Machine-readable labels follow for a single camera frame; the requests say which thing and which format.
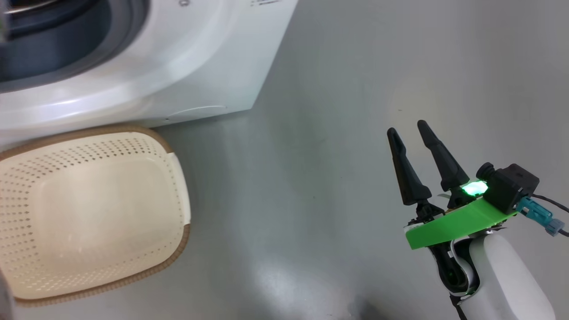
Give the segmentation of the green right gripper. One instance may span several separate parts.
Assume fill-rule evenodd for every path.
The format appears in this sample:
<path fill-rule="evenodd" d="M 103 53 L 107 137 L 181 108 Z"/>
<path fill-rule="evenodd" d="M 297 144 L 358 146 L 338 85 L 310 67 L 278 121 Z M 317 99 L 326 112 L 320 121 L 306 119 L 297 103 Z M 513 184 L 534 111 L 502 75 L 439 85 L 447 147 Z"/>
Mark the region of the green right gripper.
<path fill-rule="evenodd" d="M 449 191 L 461 188 L 468 195 L 478 198 L 468 205 L 449 211 L 444 216 L 426 223 L 413 223 L 405 227 L 405 237 L 412 250 L 429 247 L 447 241 L 467 237 L 508 220 L 516 212 L 504 214 L 486 202 L 481 195 L 488 190 L 486 183 L 469 182 L 469 177 L 445 144 L 437 138 L 425 120 L 419 120 L 418 130 L 425 147 L 429 149 L 441 176 L 441 188 Z M 428 187 L 422 184 L 409 159 L 407 149 L 395 128 L 387 131 L 398 186 L 404 205 L 425 204 L 432 197 Z"/>

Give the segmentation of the white front-load washing machine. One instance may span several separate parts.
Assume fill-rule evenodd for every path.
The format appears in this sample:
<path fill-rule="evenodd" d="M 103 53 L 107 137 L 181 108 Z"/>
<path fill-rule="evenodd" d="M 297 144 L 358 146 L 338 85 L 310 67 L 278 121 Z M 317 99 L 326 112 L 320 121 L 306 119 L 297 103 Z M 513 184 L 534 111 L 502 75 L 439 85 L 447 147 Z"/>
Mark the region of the white front-load washing machine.
<path fill-rule="evenodd" d="M 122 53 L 52 84 L 0 93 L 0 150 L 112 124 L 153 128 L 185 109 L 250 109 L 299 0 L 150 0 Z"/>

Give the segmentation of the grey rubber door gasket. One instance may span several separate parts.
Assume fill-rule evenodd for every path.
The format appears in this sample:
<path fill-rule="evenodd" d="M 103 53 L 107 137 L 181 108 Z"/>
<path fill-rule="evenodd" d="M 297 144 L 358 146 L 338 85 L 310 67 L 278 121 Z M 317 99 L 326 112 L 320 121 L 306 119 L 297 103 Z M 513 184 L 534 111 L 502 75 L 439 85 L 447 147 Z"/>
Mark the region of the grey rubber door gasket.
<path fill-rule="evenodd" d="M 0 0 L 0 93 L 70 79 L 122 53 L 150 0 Z"/>

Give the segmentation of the round white filter cover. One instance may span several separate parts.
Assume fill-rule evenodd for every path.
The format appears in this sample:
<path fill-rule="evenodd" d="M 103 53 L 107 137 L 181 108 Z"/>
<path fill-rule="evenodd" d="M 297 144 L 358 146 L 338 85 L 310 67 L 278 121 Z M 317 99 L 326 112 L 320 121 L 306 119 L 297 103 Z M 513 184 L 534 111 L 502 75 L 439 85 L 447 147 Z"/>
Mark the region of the round white filter cover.
<path fill-rule="evenodd" d="M 216 117 L 218 115 L 226 114 L 227 110 L 228 108 L 226 106 L 221 105 L 185 109 L 165 117 L 164 122 L 185 122 L 201 118 Z"/>

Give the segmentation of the cream laundry basket brown rim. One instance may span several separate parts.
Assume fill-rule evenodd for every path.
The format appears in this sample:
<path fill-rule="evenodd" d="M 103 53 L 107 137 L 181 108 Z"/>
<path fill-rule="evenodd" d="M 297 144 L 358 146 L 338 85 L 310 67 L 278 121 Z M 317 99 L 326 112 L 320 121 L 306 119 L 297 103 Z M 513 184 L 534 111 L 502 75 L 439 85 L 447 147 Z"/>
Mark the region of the cream laundry basket brown rim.
<path fill-rule="evenodd" d="M 165 270 L 187 246 L 190 223 L 180 162 L 154 130 L 102 126 L 0 152 L 0 277 L 20 306 Z"/>

